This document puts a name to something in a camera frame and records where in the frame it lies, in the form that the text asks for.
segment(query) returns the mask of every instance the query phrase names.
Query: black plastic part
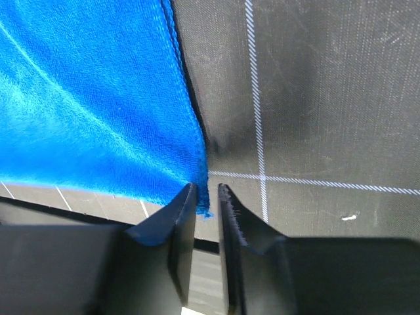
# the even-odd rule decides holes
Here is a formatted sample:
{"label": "black plastic part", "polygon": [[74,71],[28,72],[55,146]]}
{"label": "black plastic part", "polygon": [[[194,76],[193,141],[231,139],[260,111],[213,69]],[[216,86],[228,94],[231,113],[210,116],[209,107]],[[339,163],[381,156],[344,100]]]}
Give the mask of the black plastic part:
{"label": "black plastic part", "polygon": [[0,217],[16,224],[5,215],[15,209],[67,225],[0,227],[0,314],[180,314],[188,298],[195,185],[128,229],[105,220],[68,225],[78,221],[24,206],[0,199]]}
{"label": "black plastic part", "polygon": [[219,186],[228,314],[420,314],[420,247],[391,238],[288,238]]}

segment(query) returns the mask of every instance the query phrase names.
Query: microfiber cloth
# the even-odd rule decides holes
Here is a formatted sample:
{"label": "microfiber cloth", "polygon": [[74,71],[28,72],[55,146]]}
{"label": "microfiber cloth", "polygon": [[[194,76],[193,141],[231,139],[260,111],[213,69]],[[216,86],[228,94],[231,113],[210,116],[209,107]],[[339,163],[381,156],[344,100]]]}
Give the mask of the microfiber cloth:
{"label": "microfiber cloth", "polygon": [[169,0],[0,0],[0,180],[207,213]]}

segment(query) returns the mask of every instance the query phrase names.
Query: stitched white line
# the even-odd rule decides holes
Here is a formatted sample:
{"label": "stitched white line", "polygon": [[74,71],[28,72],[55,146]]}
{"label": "stitched white line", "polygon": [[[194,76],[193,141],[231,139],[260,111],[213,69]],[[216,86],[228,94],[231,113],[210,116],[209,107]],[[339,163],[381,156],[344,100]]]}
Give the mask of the stitched white line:
{"label": "stitched white line", "polygon": [[255,134],[257,138],[258,168],[261,187],[262,218],[268,222],[267,193],[265,183],[263,124],[261,119],[260,89],[258,84],[257,50],[255,47],[254,10],[252,0],[245,0],[245,19],[247,24],[247,40],[249,67],[251,69],[251,90],[254,105]]}
{"label": "stitched white line", "polygon": [[348,189],[357,189],[357,190],[370,190],[372,192],[393,192],[395,194],[420,196],[420,190],[409,189],[409,188],[351,184],[349,182],[328,182],[326,180],[313,180],[313,179],[305,179],[305,178],[291,178],[291,177],[279,177],[279,176],[263,176],[262,177],[260,175],[253,175],[253,174],[229,173],[229,172],[219,172],[219,171],[210,171],[209,174],[217,175],[217,176],[236,177],[239,179],[260,179],[260,180],[264,179],[264,181],[271,180],[274,182],[288,182],[291,184],[326,186],[326,187],[348,188]]}
{"label": "stitched white line", "polygon": [[67,208],[68,208],[71,212],[73,212],[72,207],[70,207],[70,205],[68,204],[68,202],[67,202],[66,198],[65,198],[65,197],[63,196],[63,194],[61,193],[61,190],[60,190],[58,187],[56,187],[56,188],[57,188],[57,192],[60,194],[61,198],[63,198],[64,203],[66,204]]}
{"label": "stitched white line", "polygon": [[146,205],[144,204],[143,201],[140,201],[140,204],[142,205],[142,209],[143,209],[144,215],[146,216],[146,218],[148,218],[149,217],[149,213],[146,210]]}
{"label": "stitched white line", "polygon": [[5,183],[4,182],[1,182],[1,184],[5,187],[5,189],[7,190],[7,192],[9,193],[9,195],[13,198],[13,199],[16,199],[14,196],[13,196],[13,194],[11,193],[11,191],[6,187],[6,185],[5,185]]}

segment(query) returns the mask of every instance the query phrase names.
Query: white speck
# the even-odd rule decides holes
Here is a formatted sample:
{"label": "white speck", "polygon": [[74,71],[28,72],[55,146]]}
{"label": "white speck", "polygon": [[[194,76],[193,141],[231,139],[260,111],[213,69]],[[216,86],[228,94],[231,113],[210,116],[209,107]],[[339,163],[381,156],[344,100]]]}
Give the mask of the white speck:
{"label": "white speck", "polygon": [[344,217],[341,217],[341,220],[343,220],[343,221],[349,221],[349,220],[355,220],[357,218],[357,215],[351,215],[351,216],[344,216]]}

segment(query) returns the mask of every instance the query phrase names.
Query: blue cloth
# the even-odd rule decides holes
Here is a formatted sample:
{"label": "blue cloth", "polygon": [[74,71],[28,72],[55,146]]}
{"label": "blue cloth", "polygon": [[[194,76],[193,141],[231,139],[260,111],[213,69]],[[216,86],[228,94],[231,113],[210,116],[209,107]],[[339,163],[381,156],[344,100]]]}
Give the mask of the blue cloth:
{"label": "blue cloth", "polygon": [[202,131],[169,0],[0,0],[0,180],[206,213]]}

